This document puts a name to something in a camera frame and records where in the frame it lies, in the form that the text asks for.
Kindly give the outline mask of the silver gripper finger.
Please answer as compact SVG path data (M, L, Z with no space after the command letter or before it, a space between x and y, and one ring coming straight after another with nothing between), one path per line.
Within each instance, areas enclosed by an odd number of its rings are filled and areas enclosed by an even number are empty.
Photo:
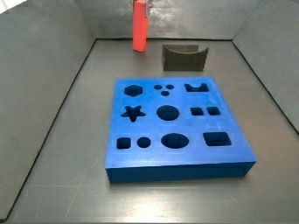
M151 15L152 9L152 0L146 0L146 17L148 18Z

